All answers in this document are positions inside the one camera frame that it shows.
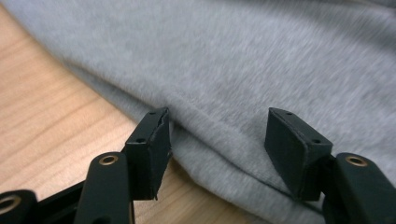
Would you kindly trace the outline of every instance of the screw hole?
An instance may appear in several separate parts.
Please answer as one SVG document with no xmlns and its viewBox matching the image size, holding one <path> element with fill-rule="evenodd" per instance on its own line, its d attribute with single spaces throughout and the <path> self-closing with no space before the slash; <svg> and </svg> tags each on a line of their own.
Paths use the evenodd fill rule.
<svg viewBox="0 0 396 224">
<path fill-rule="evenodd" d="M 146 142 L 146 139 L 144 139 L 144 138 L 136 139 L 136 143 L 144 143 L 144 142 Z"/>
<path fill-rule="evenodd" d="M 99 160 L 99 163 L 100 163 L 101 165 L 111 165 L 111 164 L 113 164 L 114 162 L 116 162 L 118 159 L 119 159 L 119 158 L 118 158 L 117 156 L 112 156 L 112 155 L 110 155 L 110 156 L 106 156 L 106 157 L 103 157 L 102 159 L 100 159 L 100 160 Z"/>
<path fill-rule="evenodd" d="M 367 161 L 365 161 L 364 159 L 359 158 L 359 157 L 354 157 L 354 156 L 346 157 L 346 161 L 351 163 L 352 165 L 356 165 L 356 166 L 367 166 L 368 165 Z"/>
</svg>

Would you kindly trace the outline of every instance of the black plastic part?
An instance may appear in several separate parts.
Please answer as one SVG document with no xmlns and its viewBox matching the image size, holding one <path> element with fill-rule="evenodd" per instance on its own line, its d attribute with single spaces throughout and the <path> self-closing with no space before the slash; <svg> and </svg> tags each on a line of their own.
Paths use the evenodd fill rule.
<svg viewBox="0 0 396 224">
<path fill-rule="evenodd" d="M 331 156 L 332 142 L 296 115 L 271 107 L 264 145 L 293 197 L 317 201 L 318 165 Z"/>
<path fill-rule="evenodd" d="M 156 198 L 167 163 L 172 157 L 168 108 L 147 113 L 128 138 L 122 152 L 128 160 L 132 199 Z"/>
<path fill-rule="evenodd" d="M 340 153 L 334 180 L 351 224 L 395 224 L 396 189 L 374 162 L 359 155 Z"/>
<path fill-rule="evenodd" d="M 127 160 L 107 152 L 92 160 L 78 203 L 75 224 L 131 223 Z"/>
<path fill-rule="evenodd" d="M 0 194 L 1 224 L 36 223 L 34 217 L 37 198 L 30 190 L 15 190 Z"/>
<path fill-rule="evenodd" d="M 64 189 L 38 203 L 36 216 L 40 224 L 72 223 L 84 182 Z"/>
<path fill-rule="evenodd" d="M 347 224 L 349 218 L 345 207 L 335 206 L 329 201 L 329 197 L 324 199 L 322 211 L 326 224 Z"/>
</svg>

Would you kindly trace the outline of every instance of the wooden table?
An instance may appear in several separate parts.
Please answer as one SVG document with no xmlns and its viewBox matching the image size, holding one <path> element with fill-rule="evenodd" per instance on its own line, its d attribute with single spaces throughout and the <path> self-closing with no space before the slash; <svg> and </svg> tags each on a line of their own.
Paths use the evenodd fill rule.
<svg viewBox="0 0 396 224">
<path fill-rule="evenodd" d="M 135 127 L 53 59 L 0 6 L 0 192 L 38 200 L 83 179 L 97 155 L 121 150 Z M 170 161 L 158 202 L 135 202 L 141 223 L 246 223 Z"/>
</svg>

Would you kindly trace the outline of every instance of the gray fabric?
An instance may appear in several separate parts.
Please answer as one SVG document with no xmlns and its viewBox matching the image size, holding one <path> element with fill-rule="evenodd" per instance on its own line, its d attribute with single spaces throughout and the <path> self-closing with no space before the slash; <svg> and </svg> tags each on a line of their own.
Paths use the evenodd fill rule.
<svg viewBox="0 0 396 224">
<path fill-rule="evenodd" d="M 175 158 L 268 223 L 323 223 L 263 148 L 269 106 L 294 112 L 396 183 L 394 9 L 343 1 L 7 1 L 71 71 L 134 119 L 168 106 Z M 383 1 L 394 6 L 395 1 Z"/>
</svg>

